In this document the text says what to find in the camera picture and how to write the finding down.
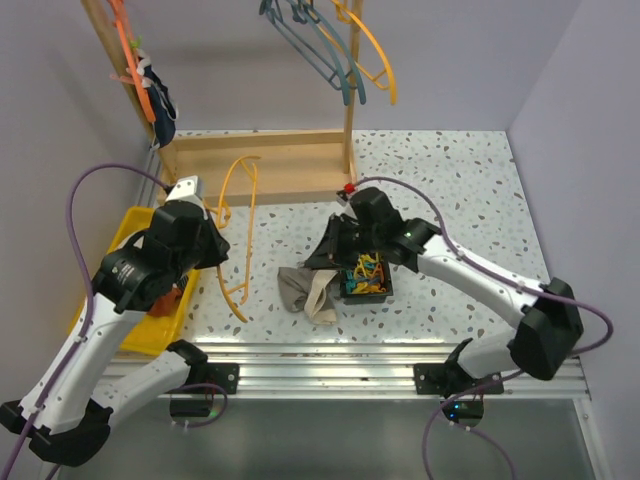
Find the grey underwear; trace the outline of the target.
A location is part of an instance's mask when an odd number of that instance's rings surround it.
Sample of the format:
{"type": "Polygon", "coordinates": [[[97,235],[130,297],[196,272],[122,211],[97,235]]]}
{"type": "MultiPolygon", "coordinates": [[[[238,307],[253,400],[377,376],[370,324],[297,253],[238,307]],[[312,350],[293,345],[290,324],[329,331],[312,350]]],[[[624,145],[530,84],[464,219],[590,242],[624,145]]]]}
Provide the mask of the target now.
{"type": "Polygon", "coordinates": [[[277,284],[285,310],[303,312],[314,325],[335,325],[337,313],[329,287],[336,274],[334,270],[280,267],[277,284]]]}

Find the rust orange underwear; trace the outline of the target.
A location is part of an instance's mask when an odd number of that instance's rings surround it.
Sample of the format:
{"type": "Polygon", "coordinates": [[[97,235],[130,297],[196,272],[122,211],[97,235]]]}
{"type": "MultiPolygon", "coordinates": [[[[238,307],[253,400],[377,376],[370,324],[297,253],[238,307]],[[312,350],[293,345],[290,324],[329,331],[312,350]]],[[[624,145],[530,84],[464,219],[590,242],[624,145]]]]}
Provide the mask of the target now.
{"type": "Polygon", "coordinates": [[[179,304],[182,297],[182,290],[174,285],[170,292],[157,299],[148,311],[148,315],[153,318],[170,316],[173,309],[179,304]]]}

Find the navy underwear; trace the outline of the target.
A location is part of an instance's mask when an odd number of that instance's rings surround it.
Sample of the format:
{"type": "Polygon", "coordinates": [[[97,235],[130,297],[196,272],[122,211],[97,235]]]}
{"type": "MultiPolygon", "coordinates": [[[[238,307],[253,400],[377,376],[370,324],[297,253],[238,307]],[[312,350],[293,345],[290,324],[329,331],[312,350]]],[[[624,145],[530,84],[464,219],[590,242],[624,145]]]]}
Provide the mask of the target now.
{"type": "Polygon", "coordinates": [[[154,149],[164,148],[174,139],[179,110],[169,89],[155,72],[151,57],[143,50],[138,50],[137,54],[139,62],[136,71],[141,76],[142,87],[155,115],[155,120],[151,123],[152,145],[154,149]]]}

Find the blue-grey hanger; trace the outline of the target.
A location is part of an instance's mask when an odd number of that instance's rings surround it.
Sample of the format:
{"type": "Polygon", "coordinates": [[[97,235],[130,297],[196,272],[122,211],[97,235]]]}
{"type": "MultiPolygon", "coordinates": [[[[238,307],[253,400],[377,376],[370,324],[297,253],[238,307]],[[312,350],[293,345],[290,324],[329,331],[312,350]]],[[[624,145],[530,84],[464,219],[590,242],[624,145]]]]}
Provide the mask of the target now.
{"type": "Polygon", "coordinates": [[[364,105],[367,94],[362,75],[345,40],[336,28],[313,5],[312,1],[288,1],[288,4],[291,7],[292,20],[300,25],[309,26],[318,36],[326,54],[321,53],[300,34],[291,31],[294,38],[291,45],[294,49],[323,80],[341,93],[345,106],[354,104],[354,100],[349,99],[351,93],[361,105],[364,105]]]}

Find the teal hanger with grey underwear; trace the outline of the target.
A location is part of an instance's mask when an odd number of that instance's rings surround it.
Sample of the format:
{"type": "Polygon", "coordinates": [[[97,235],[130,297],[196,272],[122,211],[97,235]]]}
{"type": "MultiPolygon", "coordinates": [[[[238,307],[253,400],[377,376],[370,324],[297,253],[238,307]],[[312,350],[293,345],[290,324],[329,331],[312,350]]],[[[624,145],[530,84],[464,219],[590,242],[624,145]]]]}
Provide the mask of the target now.
{"type": "Polygon", "coordinates": [[[331,22],[313,1],[286,1],[285,4],[291,10],[289,17],[279,1],[270,0],[259,3],[259,15],[341,94],[345,106],[351,106],[355,98],[365,104],[367,95],[356,60],[331,22]]]}

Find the yellow plastic hanger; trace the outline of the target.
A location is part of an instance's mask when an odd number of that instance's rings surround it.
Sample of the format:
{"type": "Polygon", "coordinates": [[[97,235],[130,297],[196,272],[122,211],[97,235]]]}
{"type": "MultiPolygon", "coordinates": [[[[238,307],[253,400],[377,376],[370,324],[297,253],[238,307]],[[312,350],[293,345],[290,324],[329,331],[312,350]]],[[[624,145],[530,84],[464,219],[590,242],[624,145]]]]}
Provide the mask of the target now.
{"type": "Polygon", "coordinates": [[[360,42],[360,52],[355,53],[351,46],[351,55],[356,61],[360,74],[372,86],[387,95],[389,104],[395,106],[398,101],[397,79],[389,56],[376,38],[374,32],[363,21],[363,1],[332,1],[335,18],[352,28],[360,42]]]}

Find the orange hanger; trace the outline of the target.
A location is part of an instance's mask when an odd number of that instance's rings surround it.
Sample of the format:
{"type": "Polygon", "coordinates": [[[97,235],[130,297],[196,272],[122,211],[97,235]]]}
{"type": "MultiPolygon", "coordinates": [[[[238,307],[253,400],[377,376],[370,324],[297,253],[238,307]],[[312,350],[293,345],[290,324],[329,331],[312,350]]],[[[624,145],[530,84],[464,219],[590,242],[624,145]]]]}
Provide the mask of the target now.
{"type": "Polygon", "coordinates": [[[143,81],[144,72],[143,70],[141,72],[138,71],[140,66],[140,56],[137,51],[139,42],[134,36],[125,4],[122,0],[108,0],[108,4],[113,12],[113,25],[118,33],[118,38],[125,56],[125,70],[130,75],[129,80],[125,80],[123,77],[121,77],[120,80],[125,83],[130,83],[134,87],[145,119],[148,123],[153,124],[156,121],[156,115],[143,81]]]}

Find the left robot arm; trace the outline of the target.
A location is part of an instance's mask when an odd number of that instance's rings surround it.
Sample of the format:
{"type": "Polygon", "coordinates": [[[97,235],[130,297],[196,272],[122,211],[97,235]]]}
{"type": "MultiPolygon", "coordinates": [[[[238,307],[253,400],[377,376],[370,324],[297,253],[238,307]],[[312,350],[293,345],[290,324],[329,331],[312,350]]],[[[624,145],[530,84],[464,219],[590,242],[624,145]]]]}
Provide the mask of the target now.
{"type": "Polygon", "coordinates": [[[2,404],[2,425],[41,460],[77,467],[117,424],[159,395],[201,390],[208,359],[185,340],[132,374],[108,385],[99,381],[154,303],[191,271],[226,261],[228,250],[204,207],[171,200],[156,209],[147,229],[103,258],[92,296],[54,363],[25,397],[2,404]]]}

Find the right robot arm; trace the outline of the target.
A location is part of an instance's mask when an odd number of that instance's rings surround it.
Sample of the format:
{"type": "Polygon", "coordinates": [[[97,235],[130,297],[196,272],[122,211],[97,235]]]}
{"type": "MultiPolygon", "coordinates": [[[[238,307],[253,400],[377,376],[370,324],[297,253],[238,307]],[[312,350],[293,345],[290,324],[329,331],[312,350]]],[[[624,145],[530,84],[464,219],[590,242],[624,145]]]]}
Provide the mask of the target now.
{"type": "Polygon", "coordinates": [[[360,255],[379,253],[390,264],[440,280],[497,314],[509,329],[463,340],[440,365],[423,371],[440,396],[470,391],[494,376],[520,370],[554,378],[584,332],[572,288],[557,278],[543,284],[514,274],[449,240],[421,218],[404,219],[376,187],[341,191],[345,210],[328,220],[304,265],[312,270],[353,268],[360,255]]]}

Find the wooden hanger rack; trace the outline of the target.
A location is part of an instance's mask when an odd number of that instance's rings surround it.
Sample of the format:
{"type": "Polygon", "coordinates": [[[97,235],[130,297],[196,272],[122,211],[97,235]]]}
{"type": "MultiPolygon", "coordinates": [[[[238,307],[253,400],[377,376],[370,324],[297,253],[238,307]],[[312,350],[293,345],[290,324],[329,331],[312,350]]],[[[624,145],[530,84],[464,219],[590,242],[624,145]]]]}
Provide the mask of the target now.
{"type": "MultiPolygon", "coordinates": [[[[123,1],[81,1],[106,55],[115,69],[150,140],[155,119],[148,100],[143,100],[139,75],[133,67],[131,47],[123,18],[123,1]]],[[[161,177],[173,183],[179,177],[197,175],[203,196],[214,207],[223,198],[244,205],[254,197],[259,205],[331,201],[336,191],[356,180],[353,150],[355,105],[345,108],[342,130],[287,130],[220,135],[177,135],[157,151],[161,177]]]]}

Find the black clip box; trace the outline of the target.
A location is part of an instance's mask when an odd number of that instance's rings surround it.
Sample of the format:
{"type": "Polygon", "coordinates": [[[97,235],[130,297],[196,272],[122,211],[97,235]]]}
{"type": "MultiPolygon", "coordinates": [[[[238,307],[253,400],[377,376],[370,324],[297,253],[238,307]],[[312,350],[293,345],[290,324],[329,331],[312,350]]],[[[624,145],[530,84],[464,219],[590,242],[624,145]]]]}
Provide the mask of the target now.
{"type": "Polygon", "coordinates": [[[394,293],[389,263],[380,253],[361,254],[339,272],[339,293],[349,305],[384,303],[394,293]]]}

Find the yellow plastic tray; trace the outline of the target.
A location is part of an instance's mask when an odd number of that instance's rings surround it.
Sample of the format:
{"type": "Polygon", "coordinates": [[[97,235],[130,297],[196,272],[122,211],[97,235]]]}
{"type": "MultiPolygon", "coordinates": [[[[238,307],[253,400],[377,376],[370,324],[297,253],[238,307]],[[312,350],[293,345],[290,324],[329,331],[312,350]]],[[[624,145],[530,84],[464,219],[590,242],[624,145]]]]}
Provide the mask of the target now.
{"type": "MultiPolygon", "coordinates": [[[[138,232],[148,229],[151,226],[155,210],[147,207],[130,207],[125,213],[111,244],[104,254],[105,257],[124,247],[128,240],[138,232]]],[[[173,309],[170,316],[153,318],[148,315],[144,317],[129,331],[121,342],[119,349],[150,356],[158,356],[167,346],[178,340],[182,333],[188,302],[192,297],[200,271],[192,268],[189,261],[183,264],[182,258],[180,277],[173,280],[172,287],[176,285],[183,294],[179,304],[173,309]]]]}

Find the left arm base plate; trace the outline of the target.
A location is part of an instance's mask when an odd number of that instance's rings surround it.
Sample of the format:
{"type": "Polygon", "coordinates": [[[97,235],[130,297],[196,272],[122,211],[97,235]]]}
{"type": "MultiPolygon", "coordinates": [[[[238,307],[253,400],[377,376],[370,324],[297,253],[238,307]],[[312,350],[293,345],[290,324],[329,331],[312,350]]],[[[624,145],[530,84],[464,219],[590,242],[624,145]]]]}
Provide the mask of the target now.
{"type": "Polygon", "coordinates": [[[239,380],[240,366],[237,363],[207,363],[192,367],[185,384],[171,390],[171,393],[212,393],[214,389],[207,384],[213,384],[228,395],[235,395],[239,380]]]}

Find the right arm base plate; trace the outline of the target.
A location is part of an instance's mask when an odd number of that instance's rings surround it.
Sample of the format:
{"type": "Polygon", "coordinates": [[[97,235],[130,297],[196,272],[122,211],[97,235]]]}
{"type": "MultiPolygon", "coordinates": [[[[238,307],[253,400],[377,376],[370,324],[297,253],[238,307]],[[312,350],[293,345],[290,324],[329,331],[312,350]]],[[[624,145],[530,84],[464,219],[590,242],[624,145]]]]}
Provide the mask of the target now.
{"type": "Polygon", "coordinates": [[[493,395],[504,392],[499,373],[475,379],[460,367],[444,363],[417,363],[413,366],[413,378],[418,395],[438,395],[447,399],[475,388],[479,388],[481,394],[493,395]]]}

